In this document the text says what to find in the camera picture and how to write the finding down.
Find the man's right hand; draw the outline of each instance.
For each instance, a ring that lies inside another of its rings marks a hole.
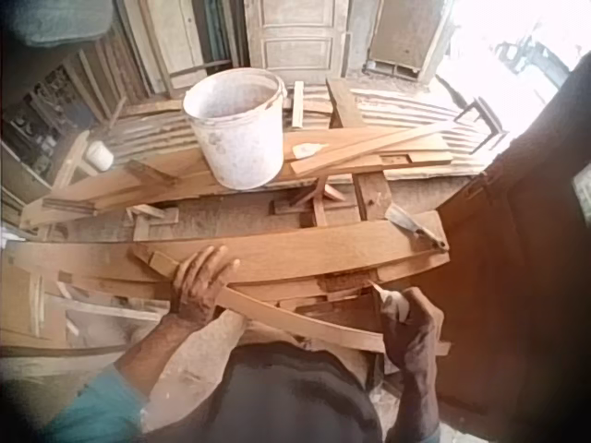
[[[381,309],[386,354],[404,377],[427,376],[434,381],[435,347],[443,323],[443,312],[418,288],[409,288],[402,294],[410,305],[405,322],[387,314],[389,304],[393,303],[391,298],[386,300]]]
[[[394,427],[387,443],[439,441],[439,408],[435,394],[435,346],[440,336],[443,312],[418,288],[403,292],[410,305],[405,322],[387,312],[388,300],[381,310],[386,354],[403,374],[403,394]]]

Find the door panel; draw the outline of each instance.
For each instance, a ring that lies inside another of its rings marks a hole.
[[[285,84],[324,84],[343,65],[348,0],[246,0],[250,64]]]

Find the bucket handle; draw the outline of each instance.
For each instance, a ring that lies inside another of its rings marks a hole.
[[[285,87],[285,83],[283,83],[283,80],[281,80],[280,78],[278,78],[279,81],[281,81],[281,85],[280,85],[280,89],[281,89],[281,96],[282,99],[286,99],[287,98],[287,88]],[[273,106],[273,103],[267,103],[267,106],[265,106],[265,110],[271,108]]]

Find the man's hand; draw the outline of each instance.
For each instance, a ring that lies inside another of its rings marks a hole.
[[[435,345],[440,336],[443,312],[418,288],[403,291],[403,296],[410,305],[404,323],[384,312],[392,312],[388,304],[381,309],[386,354],[400,368],[404,383],[396,423],[388,432],[386,442],[422,441],[428,437],[439,441]]]
[[[389,316],[389,298],[381,309],[381,325],[388,358],[408,376],[435,377],[435,346],[440,336],[443,312],[434,306],[418,288],[403,291],[410,313],[399,322]]]
[[[169,315],[193,331],[210,323],[218,293],[240,265],[237,259],[223,265],[227,251],[226,246],[209,246],[181,263],[176,271]]]

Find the wooden plank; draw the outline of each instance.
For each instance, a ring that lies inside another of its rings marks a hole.
[[[230,0],[222,0],[223,21],[225,23],[228,46],[230,47],[230,57],[232,58],[232,67],[240,67],[238,61],[238,49],[236,47],[236,36],[234,30],[234,19],[232,17],[232,8]]]
[[[70,78],[72,84],[74,85],[74,88],[76,89],[84,103],[89,107],[90,111],[92,112],[92,115],[94,115],[94,118],[96,118],[98,122],[104,123],[104,117],[101,114],[101,111],[99,111],[99,108],[96,106],[96,103],[90,96],[90,93],[87,91],[84,84],[78,77],[78,74],[70,64],[70,61],[64,60],[62,66],[64,67],[67,76]]]
[[[126,102],[127,102],[127,96],[124,95],[121,97],[121,99],[117,103],[115,111],[113,112],[113,114],[111,115],[111,118],[109,119],[109,125],[107,126],[108,131],[113,129],[113,126],[115,126],[115,123],[117,122],[117,119],[121,115],[121,111],[123,111],[123,107],[125,106]]]
[[[333,118],[335,126],[366,125],[357,109],[355,97],[344,79],[327,81],[327,88],[334,113],[337,115],[337,118]],[[392,193],[384,173],[353,174],[353,186],[361,220],[383,219],[386,209],[392,203]]]
[[[170,79],[170,75],[168,73],[168,68],[166,67],[166,63],[164,62],[164,57],[162,50],[160,48],[160,44],[158,43],[158,37],[156,36],[156,29],[154,28],[154,22],[151,18],[150,6],[148,5],[148,1],[139,1],[139,11],[143,18],[144,26],[146,28],[146,33],[148,34],[148,40],[150,42],[150,48],[156,60],[156,66],[161,75],[161,79],[163,82],[164,87],[166,88],[166,92],[168,96],[173,99],[175,97],[175,89],[173,87],[173,82]]]
[[[357,109],[355,96],[349,90],[344,78],[331,78],[326,80],[326,86],[331,97],[333,118],[338,124],[332,127],[363,127],[361,113]]]
[[[63,200],[62,198],[43,199],[42,207],[50,210],[64,210],[86,215],[95,215],[94,203],[89,201]]]
[[[304,127],[304,82],[294,82],[294,108],[292,110],[292,127]]]
[[[111,117],[111,110],[109,109],[109,106],[107,105],[107,101],[104,99],[103,96],[103,92],[101,91],[101,88],[99,88],[99,84],[96,81],[96,77],[94,76],[94,73],[92,72],[92,68],[90,68],[90,64],[89,64],[89,60],[88,58],[86,58],[86,54],[84,53],[84,51],[80,50],[78,51],[78,58],[80,59],[80,63],[82,64],[82,68],[84,69],[84,73],[86,74],[86,77],[89,80],[90,85],[92,86],[92,92],[94,92],[94,95],[96,96],[97,99],[99,99],[99,103],[101,104],[101,107],[103,108],[103,112],[104,114],[108,117]]]
[[[76,171],[76,168],[78,168],[78,165],[84,157],[86,148],[89,145],[89,134],[90,131],[88,130],[82,131],[74,139],[74,143],[72,143],[68,154],[64,158],[64,161],[55,176],[54,188],[61,189],[72,182],[74,172]]]
[[[117,62],[117,59],[115,57],[115,51],[113,50],[113,45],[109,40],[108,36],[103,39],[103,46],[104,52],[107,57],[107,65],[109,66],[109,71],[113,76],[115,88],[117,89],[117,96],[119,97],[119,100],[121,100],[123,97],[127,95],[127,89],[123,83],[121,66],[119,66]]]
[[[133,241],[142,242],[150,239],[150,217],[140,214],[136,216],[136,226],[133,229]]]
[[[127,14],[127,10],[124,5],[124,0],[117,0],[115,2],[115,6],[117,9],[117,12],[119,13],[119,17],[121,19],[121,24],[123,26],[122,33],[124,36],[124,40],[126,40],[127,43],[129,44],[129,46],[131,47],[131,52],[133,54],[133,63],[131,63],[131,64],[134,65],[136,67],[136,69],[138,70],[139,76],[141,78],[141,83],[143,86],[144,95],[149,97],[149,96],[151,96],[151,88],[150,88],[148,80],[146,79],[146,74],[144,73],[143,63],[142,63],[141,57],[139,55],[138,46],[136,45],[136,41],[134,39],[133,30],[131,29],[131,24],[129,22],[129,16]]]
[[[351,145],[366,143],[379,138],[400,136],[403,129],[395,129],[383,126],[367,126],[356,128],[337,128],[294,131],[283,134],[283,155],[287,161],[296,160],[293,153],[294,146],[312,143],[322,145],[322,149],[316,155],[304,160],[311,160],[325,153],[340,151]],[[379,151],[384,152],[411,152],[416,150],[449,150],[440,134],[431,134],[423,138],[410,139],[400,144],[386,144]]]
[[[291,163],[291,166],[297,176],[311,174],[319,169],[354,160],[366,154],[370,154],[387,146],[410,141],[414,138],[422,138],[430,134],[435,134],[445,128],[451,127],[452,122],[441,122],[432,125],[421,126],[407,131],[392,134],[390,136],[375,138],[370,141],[354,143],[347,147],[331,152],[320,152],[312,157],[298,160]]]
[[[392,203],[392,193],[384,174],[354,174],[353,184],[361,220],[383,219],[386,209]]]
[[[164,100],[158,102],[132,104],[126,106],[121,113],[122,117],[138,114],[154,114],[164,111],[179,111],[183,109],[182,100]]]
[[[109,90],[115,99],[118,97],[117,89],[115,87],[115,82],[113,81],[113,75],[111,74],[111,70],[109,69],[109,64],[107,63],[107,57],[104,53],[104,48],[102,45],[102,41],[97,40],[94,42],[94,49],[96,50],[97,57],[99,59],[99,65],[101,65],[101,71],[103,72],[104,77],[107,80],[107,84],[109,85]]]
[[[78,168],[80,168],[86,175],[90,177],[93,177],[99,173],[96,169],[94,169],[94,166],[86,162],[84,159],[80,160]]]
[[[127,162],[125,165],[125,169],[126,171],[129,171],[130,173],[138,177],[140,182],[149,185],[164,184],[172,186],[177,181],[176,177],[163,173],[162,171],[152,168],[148,164],[137,162],[135,160],[130,160],[129,162]]]
[[[160,321],[162,314],[149,311],[138,311],[136,309],[127,309],[124,307],[96,305],[92,303],[80,302],[79,300],[59,297],[51,293],[45,293],[45,300],[54,305],[63,306],[77,312],[86,312],[88,314],[97,314],[99,316],[133,318],[135,320]]]
[[[416,220],[444,237],[437,212],[418,214]],[[231,282],[290,280],[363,269],[432,251],[430,242],[409,236],[389,221],[151,245],[179,261],[208,245],[226,245],[242,261]],[[131,246],[8,242],[5,252],[16,265],[29,271],[49,269],[103,279],[158,281],[129,256]]]
[[[150,205],[137,205],[130,208],[131,212],[136,215],[148,215],[150,217],[154,217],[156,219],[163,219],[164,218],[164,210],[159,210],[158,208],[154,208]]]
[[[377,271],[372,279],[375,282],[386,282],[400,280],[411,275],[415,275],[426,270],[435,269],[450,261],[448,254],[432,252],[420,254],[416,257],[389,263],[377,267]],[[159,282],[140,282],[123,281],[113,279],[97,279],[93,277],[84,277],[73,275],[58,270],[42,269],[42,275],[47,281],[58,281],[70,286],[85,290],[96,291],[100,293],[109,293],[123,297],[132,297],[147,300],[170,300],[171,288],[166,281]],[[266,302],[275,302],[289,300],[292,298],[301,298],[302,294],[308,296],[325,296],[327,293],[335,291],[353,290],[368,287],[368,277],[358,281],[341,281],[337,289],[327,287],[326,281],[320,281],[316,277],[305,279],[274,281],[266,283],[231,283],[230,287],[257,300]]]

